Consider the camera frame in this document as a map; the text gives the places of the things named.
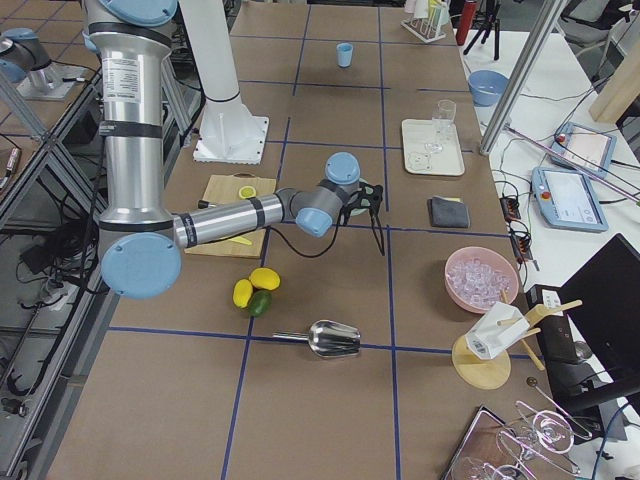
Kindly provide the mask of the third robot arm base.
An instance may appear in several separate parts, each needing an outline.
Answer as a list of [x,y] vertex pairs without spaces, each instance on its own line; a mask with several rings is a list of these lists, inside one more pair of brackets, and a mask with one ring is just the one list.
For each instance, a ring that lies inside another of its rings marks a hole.
[[73,85],[90,83],[90,68],[51,59],[30,28],[1,34],[1,73],[27,100],[62,101]]

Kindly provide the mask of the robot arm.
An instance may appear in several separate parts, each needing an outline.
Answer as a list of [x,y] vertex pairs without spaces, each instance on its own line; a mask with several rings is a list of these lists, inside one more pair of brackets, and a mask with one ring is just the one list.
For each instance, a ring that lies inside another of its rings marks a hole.
[[292,188],[230,204],[173,214],[164,206],[162,73],[171,21],[181,16],[196,61],[205,109],[199,160],[256,164],[269,121],[244,105],[219,1],[86,1],[85,36],[101,58],[108,205],[101,214],[104,282],[118,295],[146,299],[168,290],[181,252],[284,221],[323,236],[351,209],[374,205],[375,187],[358,160],[329,157],[310,192]]

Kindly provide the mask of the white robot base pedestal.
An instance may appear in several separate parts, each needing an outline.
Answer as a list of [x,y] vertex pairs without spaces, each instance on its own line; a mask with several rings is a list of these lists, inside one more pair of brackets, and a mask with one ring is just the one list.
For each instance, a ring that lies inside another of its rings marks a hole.
[[252,115],[241,98],[223,3],[185,0],[179,6],[206,100],[194,159],[260,163],[269,119]]

